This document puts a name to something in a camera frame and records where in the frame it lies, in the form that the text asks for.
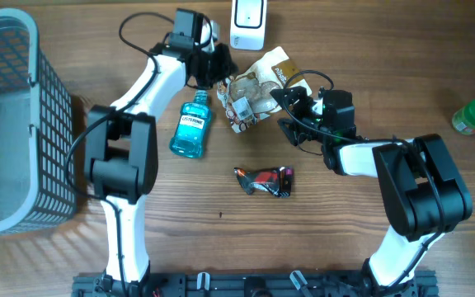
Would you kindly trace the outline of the white brown snack pouch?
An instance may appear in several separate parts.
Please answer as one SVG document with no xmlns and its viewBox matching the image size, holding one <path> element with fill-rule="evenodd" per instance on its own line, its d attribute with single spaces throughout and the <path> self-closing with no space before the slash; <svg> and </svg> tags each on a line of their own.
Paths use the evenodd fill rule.
<svg viewBox="0 0 475 297">
<path fill-rule="evenodd" d="M 218 82 L 217 97 L 232 130 L 241 133 L 281 111 L 270 92 L 283 88 L 287 80 L 291 81 L 291 87 L 304 87 L 310 95 L 312 91 L 306 80 L 302 76 L 295 77 L 298 72 L 296 63 L 278 46 L 246 72 Z"/>
</svg>

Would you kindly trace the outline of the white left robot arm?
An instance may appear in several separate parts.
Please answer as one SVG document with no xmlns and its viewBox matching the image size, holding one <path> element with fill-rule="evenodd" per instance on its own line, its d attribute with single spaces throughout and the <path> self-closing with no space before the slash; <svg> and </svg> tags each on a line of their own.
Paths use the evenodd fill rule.
<svg viewBox="0 0 475 297">
<path fill-rule="evenodd" d="M 144 210 L 158 175 L 158 119 L 191 78 L 209 88 L 237 70 L 205 14 L 179 8 L 172 24 L 167 40 L 144 51 L 147 63 L 132 87 L 89 111 L 82 134 L 84 175 L 106 215 L 109 259 L 99 278 L 106 296 L 149 292 Z"/>
</svg>

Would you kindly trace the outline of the black red snack packet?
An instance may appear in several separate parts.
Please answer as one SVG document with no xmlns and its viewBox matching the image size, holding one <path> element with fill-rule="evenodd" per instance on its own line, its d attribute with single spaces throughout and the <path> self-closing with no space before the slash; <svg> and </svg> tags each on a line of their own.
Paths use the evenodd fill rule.
<svg viewBox="0 0 475 297">
<path fill-rule="evenodd" d="M 290 197 L 294 179 L 292 167 L 271 167 L 248 172 L 235 167 L 234 173 L 241 188 L 252 195 L 255 190 L 265 191 L 278 198 Z"/>
</svg>

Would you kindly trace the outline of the blue mouthwash bottle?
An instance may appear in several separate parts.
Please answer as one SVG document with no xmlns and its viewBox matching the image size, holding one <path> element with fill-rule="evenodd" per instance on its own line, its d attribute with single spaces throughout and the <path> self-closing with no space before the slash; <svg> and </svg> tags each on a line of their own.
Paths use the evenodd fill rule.
<svg viewBox="0 0 475 297">
<path fill-rule="evenodd" d="M 206 90 L 197 90 L 193 101 L 186 102 L 181 106 L 180 118 L 169 149 L 178 156 L 202 158 L 205 136 L 211 120 L 209 94 Z"/>
</svg>

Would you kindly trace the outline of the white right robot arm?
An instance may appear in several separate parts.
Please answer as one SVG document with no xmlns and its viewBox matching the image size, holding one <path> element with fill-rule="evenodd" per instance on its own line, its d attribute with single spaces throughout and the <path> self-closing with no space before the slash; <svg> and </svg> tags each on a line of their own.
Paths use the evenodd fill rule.
<svg viewBox="0 0 475 297">
<path fill-rule="evenodd" d="M 430 247 L 468 219 L 472 197 L 443 139 L 367 139 L 356 133 L 350 92 L 304 87 L 274 89 L 288 114 L 278 124 L 294 146 L 317 141 L 326 167 L 341 176 L 375 177 L 389 227 L 363 265 L 361 292 L 383 296 L 405 290 Z"/>
</svg>

